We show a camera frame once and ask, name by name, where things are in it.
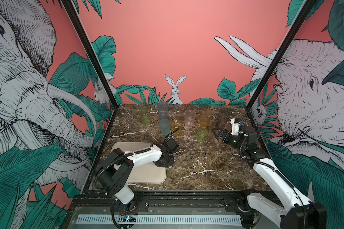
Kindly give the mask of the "clear glass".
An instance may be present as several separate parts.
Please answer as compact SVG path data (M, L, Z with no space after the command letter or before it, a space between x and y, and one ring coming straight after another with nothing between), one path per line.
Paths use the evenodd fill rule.
M190 129L194 126L196 112L194 110L186 110L184 113L185 128Z

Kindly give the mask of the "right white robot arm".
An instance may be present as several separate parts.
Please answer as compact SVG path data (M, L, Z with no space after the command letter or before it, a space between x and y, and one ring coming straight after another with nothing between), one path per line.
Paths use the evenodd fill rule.
M244 228L254 227L260 215L264 215L281 229L325 229L327 215L325 207L314 203L301 193L275 166L269 154L258 147L257 130L246 123L233 124L225 128L212 129L215 138L239 151L239 156L248 163L270 186L278 197L276 204L254 189L244 190L235 200L241 212L256 211L251 221L242 219Z

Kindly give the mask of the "light green ribbed glass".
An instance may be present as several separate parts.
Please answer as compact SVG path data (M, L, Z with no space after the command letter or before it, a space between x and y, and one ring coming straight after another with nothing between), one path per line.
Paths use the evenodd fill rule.
M149 106L143 106L139 111L138 111L139 117L141 119L142 124L145 127L149 127L152 122L151 118L151 109Z

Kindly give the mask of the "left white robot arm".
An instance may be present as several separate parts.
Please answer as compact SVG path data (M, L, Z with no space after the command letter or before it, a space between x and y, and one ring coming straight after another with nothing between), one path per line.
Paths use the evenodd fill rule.
M92 188L96 189L100 184L106 194L122 204L135 202L135 194L127 185L129 177L133 175L142 182L154 178L159 172L166 174L166 169L174 164L173 153L178 147L173 138L166 138L161 143L151 142L147 147L133 151L115 148L96 168Z

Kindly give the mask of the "beige square tray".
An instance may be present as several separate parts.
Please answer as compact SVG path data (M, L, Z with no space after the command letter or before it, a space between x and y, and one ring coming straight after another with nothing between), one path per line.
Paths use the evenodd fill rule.
M149 143L141 142L118 142L112 146L112 151L120 148L122 151L134 151L146 148ZM156 167L153 162L142 165L131 172L127 183L141 183L141 184L161 184L166 179L166 168Z

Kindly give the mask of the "grey blue glass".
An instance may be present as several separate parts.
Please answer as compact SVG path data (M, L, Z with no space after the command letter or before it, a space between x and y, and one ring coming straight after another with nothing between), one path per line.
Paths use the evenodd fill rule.
M158 114L160 119L167 119L168 118L168 104L166 102L160 102L157 105Z

